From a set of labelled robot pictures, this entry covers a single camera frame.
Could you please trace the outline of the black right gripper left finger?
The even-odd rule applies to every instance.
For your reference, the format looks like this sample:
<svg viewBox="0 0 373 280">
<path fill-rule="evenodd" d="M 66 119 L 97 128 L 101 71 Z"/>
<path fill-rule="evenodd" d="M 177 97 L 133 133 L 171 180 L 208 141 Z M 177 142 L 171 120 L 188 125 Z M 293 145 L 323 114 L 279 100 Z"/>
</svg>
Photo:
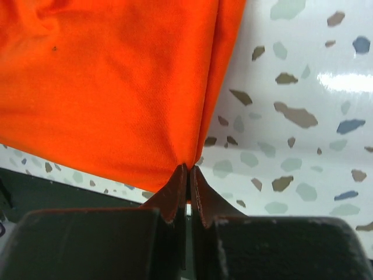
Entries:
<svg viewBox="0 0 373 280">
<path fill-rule="evenodd" d="M 1 250 L 2 279 L 180 279 L 187 167 L 139 207 L 37 209 Z"/>
</svg>

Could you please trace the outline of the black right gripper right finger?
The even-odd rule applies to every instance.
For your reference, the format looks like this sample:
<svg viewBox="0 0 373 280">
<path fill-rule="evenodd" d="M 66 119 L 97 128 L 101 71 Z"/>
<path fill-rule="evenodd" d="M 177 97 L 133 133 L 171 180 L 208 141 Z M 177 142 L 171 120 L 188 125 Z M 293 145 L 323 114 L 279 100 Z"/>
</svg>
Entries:
<svg viewBox="0 0 373 280">
<path fill-rule="evenodd" d="M 342 219 L 247 216 L 189 174 L 197 279 L 371 279 L 372 264 Z"/>
</svg>

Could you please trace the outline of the orange t-shirt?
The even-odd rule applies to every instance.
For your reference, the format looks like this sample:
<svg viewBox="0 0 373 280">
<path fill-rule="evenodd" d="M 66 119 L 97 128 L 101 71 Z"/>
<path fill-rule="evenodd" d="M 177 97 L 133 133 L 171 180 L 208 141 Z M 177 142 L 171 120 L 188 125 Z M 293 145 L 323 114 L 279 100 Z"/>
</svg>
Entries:
<svg viewBox="0 0 373 280">
<path fill-rule="evenodd" d="M 156 192 L 200 158 L 244 1 L 2 1 L 1 143 Z"/>
</svg>

